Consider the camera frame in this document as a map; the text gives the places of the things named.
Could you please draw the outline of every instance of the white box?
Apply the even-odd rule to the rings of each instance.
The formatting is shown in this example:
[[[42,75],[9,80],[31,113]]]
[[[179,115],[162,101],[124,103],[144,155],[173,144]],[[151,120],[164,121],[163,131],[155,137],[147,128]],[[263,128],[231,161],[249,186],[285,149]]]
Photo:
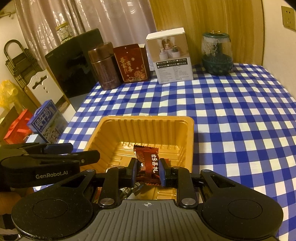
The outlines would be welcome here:
[[[160,84],[193,80],[184,28],[148,34],[146,46]]]

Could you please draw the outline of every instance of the tablecloth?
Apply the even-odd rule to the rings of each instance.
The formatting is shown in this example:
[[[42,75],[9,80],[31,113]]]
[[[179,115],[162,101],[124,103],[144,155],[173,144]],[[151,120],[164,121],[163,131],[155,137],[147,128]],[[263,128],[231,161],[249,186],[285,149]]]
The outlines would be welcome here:
[[[194,119],[193,172],[211,169],[276,200],[280,240],[296,239],[296,102],[262,66],[235,64],[227,76],[201,66],[194,80],[148,82],[89,93],[59,143],[82,151],[106,115],[178,115]]]

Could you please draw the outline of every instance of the pink satin curtain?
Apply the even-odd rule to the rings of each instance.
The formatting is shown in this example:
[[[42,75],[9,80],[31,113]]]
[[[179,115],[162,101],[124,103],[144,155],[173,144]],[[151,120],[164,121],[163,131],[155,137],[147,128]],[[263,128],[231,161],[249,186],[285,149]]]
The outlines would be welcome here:
[[[55,27],[68,22],[75,36],[98,28],[114,47],[145,43],[156,31],[149,0],[15,0],[17,17],[32,54],[44,56],[60,45]]]

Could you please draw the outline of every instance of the wall socket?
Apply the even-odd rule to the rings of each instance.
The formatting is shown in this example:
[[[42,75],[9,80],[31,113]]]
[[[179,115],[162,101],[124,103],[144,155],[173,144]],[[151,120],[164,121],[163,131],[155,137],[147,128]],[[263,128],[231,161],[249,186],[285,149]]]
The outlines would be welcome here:
[[[296,31],[296,12],[291,7],[281,7],[281,13],[283,16],[283,25],[285,28]]]

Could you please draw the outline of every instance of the metal screw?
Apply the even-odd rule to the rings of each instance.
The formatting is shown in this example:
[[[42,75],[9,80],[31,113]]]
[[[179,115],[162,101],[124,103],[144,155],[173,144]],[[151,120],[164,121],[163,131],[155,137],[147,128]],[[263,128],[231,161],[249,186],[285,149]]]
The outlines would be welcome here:
[[[196,201],[193,198],[183,198],[181,203],[183,203],[186,206],[190,206],[196,203]]]
[[[104,206],[109,206],[109,205],[112,205],[114,203],[114,199],[112,198],[103,198],[100,203]]]

